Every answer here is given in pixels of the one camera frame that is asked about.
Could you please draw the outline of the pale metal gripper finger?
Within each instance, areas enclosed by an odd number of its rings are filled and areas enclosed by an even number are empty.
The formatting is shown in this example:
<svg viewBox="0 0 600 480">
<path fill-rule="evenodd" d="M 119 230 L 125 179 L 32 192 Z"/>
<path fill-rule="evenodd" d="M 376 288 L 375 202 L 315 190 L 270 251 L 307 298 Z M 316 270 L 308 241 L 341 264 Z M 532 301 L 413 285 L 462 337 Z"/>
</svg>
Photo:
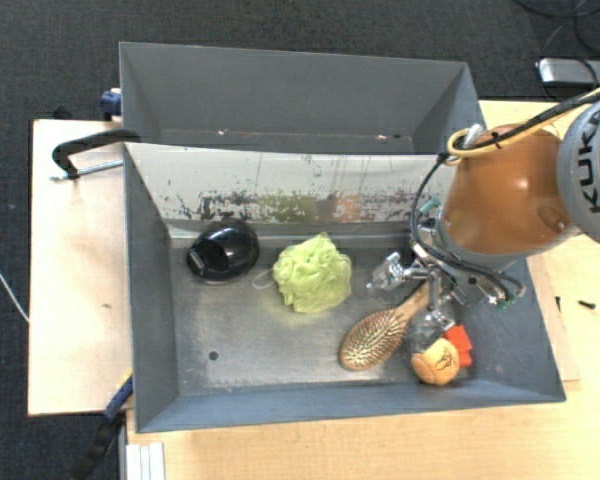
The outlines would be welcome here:
<svg viewBox="0 0 600 480">
<path fill-rule="evenodd" d="M 450 296 L 441 290 L 441 281 L 430 281 L 427 295 L 428 302 L 409 321 L 409 349 L 412 353 L 424 352 L 455 325 Z"/>
<path fill-rule="evenodd" d="M 391 253 L 371 271 L 366 284 L 369 293 L 391 292 L 408 282 L 423 281 L 429 276 L 429 270 L 414 260 L 405 265 L 398 252 Z"/>
</svg>

